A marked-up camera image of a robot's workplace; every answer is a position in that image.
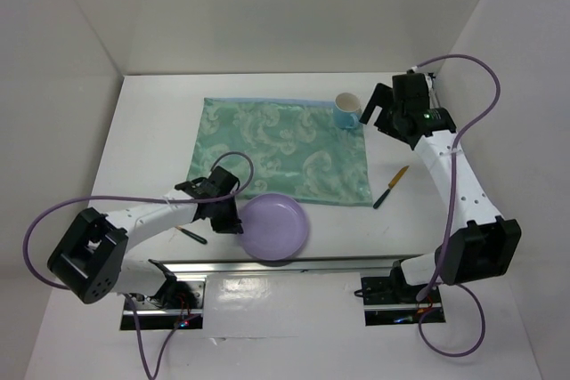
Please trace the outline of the lilac plastic plate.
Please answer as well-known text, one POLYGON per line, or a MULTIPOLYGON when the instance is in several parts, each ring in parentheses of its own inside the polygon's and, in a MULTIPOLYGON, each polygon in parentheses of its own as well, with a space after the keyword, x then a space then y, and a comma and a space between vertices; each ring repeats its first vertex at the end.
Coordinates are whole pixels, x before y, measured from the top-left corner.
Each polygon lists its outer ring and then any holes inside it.
POLYGON ((250 256, 277 262, 294 256, 306 243, 310 223, 293 198, 266 193, 252 198, 238 211, 243 233, 238 240, 250 256))

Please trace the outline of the light blue mug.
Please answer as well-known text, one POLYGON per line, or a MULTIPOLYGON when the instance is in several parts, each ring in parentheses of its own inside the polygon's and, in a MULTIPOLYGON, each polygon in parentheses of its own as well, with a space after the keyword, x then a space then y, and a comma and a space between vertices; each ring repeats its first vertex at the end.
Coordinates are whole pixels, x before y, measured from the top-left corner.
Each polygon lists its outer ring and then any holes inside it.
POLYGON ((333 122, 336 127, 352 130, 360 125, 361 103, 352 93, 341 93, 335 99, 333 122))

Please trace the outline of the gold fork green handle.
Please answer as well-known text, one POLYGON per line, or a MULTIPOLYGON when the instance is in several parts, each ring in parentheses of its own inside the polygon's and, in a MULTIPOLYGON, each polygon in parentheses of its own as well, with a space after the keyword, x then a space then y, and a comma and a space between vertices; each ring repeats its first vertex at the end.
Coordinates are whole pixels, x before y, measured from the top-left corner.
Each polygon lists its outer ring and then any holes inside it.
POLYGON ((190 230, 187 230, 183 227, 176 227, 176 229, 178 231, 180 231, 184 236, 200 243, 201 245, 206 245, 208 243, 208 241, 205 238, 201 237, 200 235, 198 235, 198 234, 196 234, 190 230))

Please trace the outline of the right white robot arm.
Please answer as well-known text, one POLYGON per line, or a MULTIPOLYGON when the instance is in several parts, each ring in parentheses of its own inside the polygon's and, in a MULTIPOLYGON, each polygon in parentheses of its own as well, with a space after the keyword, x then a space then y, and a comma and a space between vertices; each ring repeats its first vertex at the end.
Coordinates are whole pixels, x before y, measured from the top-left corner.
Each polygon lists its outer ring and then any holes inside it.
POLYGON ((469 164, 460 134, 444 108, 430 105, 422 77, 396 78, 374 88, 360 121, 410 146, 422 160, 448 206, 444 240, 433 252, 395 264, 388 281, 399 302, 418 301, 439 284, 449 286, 504 275, 522 230, 487 197, 469 164))

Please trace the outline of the teal patterned satin cloth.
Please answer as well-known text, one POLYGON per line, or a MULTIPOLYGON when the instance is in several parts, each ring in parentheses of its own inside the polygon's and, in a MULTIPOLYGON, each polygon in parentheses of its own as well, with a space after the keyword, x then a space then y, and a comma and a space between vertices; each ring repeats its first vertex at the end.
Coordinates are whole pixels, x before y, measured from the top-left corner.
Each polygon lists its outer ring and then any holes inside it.
POLYGON ((252 181, 242 197, 281 193, 299 202, 371 206, 363 129, 341 129, 330 101, 206 98, 188 178, 219 160, 252 181))

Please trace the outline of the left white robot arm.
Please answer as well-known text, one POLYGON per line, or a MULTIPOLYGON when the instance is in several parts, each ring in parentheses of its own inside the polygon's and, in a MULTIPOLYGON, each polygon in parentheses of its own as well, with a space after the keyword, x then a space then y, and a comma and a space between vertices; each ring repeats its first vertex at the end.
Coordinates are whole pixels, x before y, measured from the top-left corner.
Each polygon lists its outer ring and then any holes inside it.
POLYGON ((220 201, 211 190, 183 182, 156 202, 107 214, 87 208, 69 226, 47 267, 82 303, 117 293, 144 295, 153 306, 167 307, 187 287, 164 263, 126 254, 161 232, 199 220, 210 220, 218 234, 241 234, 235 199, 220 201))

